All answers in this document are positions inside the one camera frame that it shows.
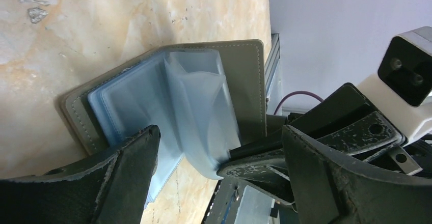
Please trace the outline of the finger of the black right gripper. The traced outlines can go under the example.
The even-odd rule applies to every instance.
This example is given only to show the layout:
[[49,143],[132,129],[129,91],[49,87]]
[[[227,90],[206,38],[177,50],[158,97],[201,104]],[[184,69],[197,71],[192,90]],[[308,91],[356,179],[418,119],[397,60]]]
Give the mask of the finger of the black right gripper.
[[378,111],[330,123],[323,120],[296,113],[287,117],[267,115],[267,137],[231,150],[231,160],[220,167],[218,175],[242,180],[291,205],[294,196],[282,146],[283,126],[295,126],[320,143],[366,163],[403,144],[402,133]]
[[346,153],[359,155],[371,151],[374,143],[367,143],[369,129],[355,129],[346,141],[330,136],[347,132],[348,126],[375,111],[373,103],[353,84],[345,83],[323,102],[305,114],[292,116],[267,115],[268,136],[230,151],[231,160],[282,148],[282,127],[290,125],[322,144]]

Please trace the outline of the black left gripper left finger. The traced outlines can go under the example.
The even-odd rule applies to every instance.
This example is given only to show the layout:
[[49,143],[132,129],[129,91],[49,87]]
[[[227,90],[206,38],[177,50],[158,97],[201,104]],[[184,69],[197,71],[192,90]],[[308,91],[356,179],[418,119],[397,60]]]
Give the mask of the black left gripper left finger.
[[156,166],[155,125],[41,176],[1,180],[1,223],[139,223]]

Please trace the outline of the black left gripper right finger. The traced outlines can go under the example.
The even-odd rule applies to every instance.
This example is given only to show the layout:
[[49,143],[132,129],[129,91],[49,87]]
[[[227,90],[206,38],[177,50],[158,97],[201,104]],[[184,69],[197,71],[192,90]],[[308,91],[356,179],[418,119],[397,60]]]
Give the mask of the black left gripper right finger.
[[431,223],[431,180],[385,170],[292,126],[282,144],[300,223]]

